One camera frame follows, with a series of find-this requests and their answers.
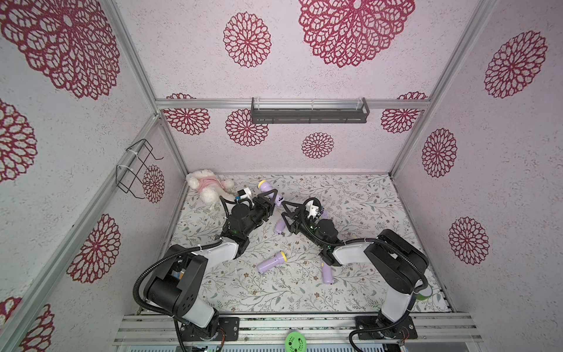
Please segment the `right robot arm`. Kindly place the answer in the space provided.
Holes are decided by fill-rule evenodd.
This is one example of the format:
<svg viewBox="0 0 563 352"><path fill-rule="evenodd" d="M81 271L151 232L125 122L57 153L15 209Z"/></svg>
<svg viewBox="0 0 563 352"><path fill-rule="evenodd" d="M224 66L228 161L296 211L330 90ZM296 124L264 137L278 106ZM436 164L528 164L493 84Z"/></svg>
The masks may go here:
<svg viewBox="0 0 563 352"><path fill-rule="evenodd" d="M360 348L354 337L402 341L416 337L410 313L419 293L429 287L425 276L429 260L421 251L389 229L375 238L340 239L334 222L323 216L324 207L315 197L302 203L283 201L281 205L285 227L317 245L326 267L370 263L388 285L378 315L356 321L356 329L349 334L355 351Z"/></svg>

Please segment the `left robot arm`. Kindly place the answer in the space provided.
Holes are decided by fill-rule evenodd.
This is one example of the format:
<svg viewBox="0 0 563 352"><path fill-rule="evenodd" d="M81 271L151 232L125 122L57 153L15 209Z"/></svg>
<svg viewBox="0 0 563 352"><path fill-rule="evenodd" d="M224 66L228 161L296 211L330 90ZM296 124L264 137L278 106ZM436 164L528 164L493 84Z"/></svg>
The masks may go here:
<svg viewBox="0 0 563 352"><path fill-rule="evenodd" d="M271 189L252 199L221 198L226 221L216 241L192 248L171 246L136 279L134 301L143 309L172 318L178 337L183 326L203 340L224 333L218 310L198 297L204 276L211 268L242 256L250 234L273 215L277 195Z"/></svg>

